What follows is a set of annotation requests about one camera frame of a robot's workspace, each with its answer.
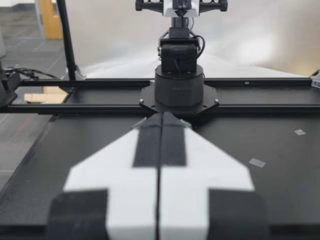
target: black tabletop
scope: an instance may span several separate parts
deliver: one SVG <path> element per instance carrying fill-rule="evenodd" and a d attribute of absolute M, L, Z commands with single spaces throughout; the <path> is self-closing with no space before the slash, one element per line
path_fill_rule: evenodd
<path fill-rule="evenodd" d="M 218 88 L 223 104 L 319 104 L 305 88 Z M 138 88 L 79 89 L 67 103 L 134 104 Z M 46 224 L 70 167 L 128 132 L 142 115 L 53 118 L 0 195 L 1 225 Z M 320 116 L 202 116 L 194 130 L 248 166 L 271 224 L 320 224 Z M 303 130 L 305 135 L 297 135 Z M 263 168 L 251 159 L 266 163 Z"/>

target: cable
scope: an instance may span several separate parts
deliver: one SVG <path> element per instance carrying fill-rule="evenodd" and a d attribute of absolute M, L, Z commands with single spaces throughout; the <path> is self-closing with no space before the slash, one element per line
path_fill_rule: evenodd
<path fill-rule="evenodd" d="M 49 73 L 46 73 L 46 72 L 43 72 L 43 71 L 39 71 L 39 70 L 36 70 L 36 69 L 29 69 L 29 68 L 25 68 L 25 67 L 8 67 L 6 69 L 4 69 L 4 72 L 6 74 L 11 74 L 11 73 L 19 73 L 21 75 L 24 75 L 30 79 L 33 79 L 33 80 L 38 80 L 39 79 L 39 76 L 37 75 L 45 75 L 45 76 L 48 76 L 52 79 L 58 79 L 57 76 L 55 75 L 52 75 L 52 74 L 49 74 Z"/>
<path fill-rule="evenodd" d="M 190 27 L 190 31 L 192 31 L 192 29 L 194 29 L 194 26 L 195 26 L 195 18 L 192 17 L 191 19 L 192 19 L 192 25 L 191 25 L 191 27 Z"/>
<path fill-rule="evenodd" d="M 200 35 L 195 35 L 193 38 L 194 38 L 194 39 L 199 38 L 199 39 L 202 40 L 202 48 L 201 48 L 198 56 L 196 57 L 196 58 L 198 59 L 198 58 L 202 55 L 202 53 L 204 52 L 204 50 L 205 50 L 205 48 L 206 48 L 206 40 L 205 40 L 202 36 L 200 36 Z"/>

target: octagonal mounting plate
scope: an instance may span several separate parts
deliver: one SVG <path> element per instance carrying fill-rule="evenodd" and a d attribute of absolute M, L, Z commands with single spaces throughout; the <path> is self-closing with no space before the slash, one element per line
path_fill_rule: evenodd
<path fill-rule="evenodd" d="M 196 116 L 219 105 L 215 88 L 203 86 L 202 104 L 194 107 L 166 107 L 155 101 L 155 85 L 151 84 L 141 90 L 140 106 L 152 110 L 155 113 L 170 112 L 176 116 Z"/>

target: black cylindrical base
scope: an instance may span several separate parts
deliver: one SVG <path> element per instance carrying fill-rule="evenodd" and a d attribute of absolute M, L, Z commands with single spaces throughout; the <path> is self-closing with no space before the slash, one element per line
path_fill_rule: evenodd
<path fill-rule="evenodd" d="M 154 98 L 168 108 L 186 108 L 202 103 L 204 71 L 197 65 L 196 72 L 166 73 L 159 65 L 155 70 Z"/>

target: gray carpet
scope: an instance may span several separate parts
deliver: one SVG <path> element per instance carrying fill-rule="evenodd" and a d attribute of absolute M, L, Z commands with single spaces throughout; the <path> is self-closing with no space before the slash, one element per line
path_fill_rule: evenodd
<path fill-rule="evenodd" d="M 41 39 L 34 9 L 0 9 L 0 26 L 6 49 L 3 67 L 19 65 L 57 76 L 66 74 L 61 40 Z M 25 93 L 41 93 L 39 87 L 20 87 L 15 103 L 24 103 Z M 43 130 L 50 116 L 0 114 L 0 190 Z"/>

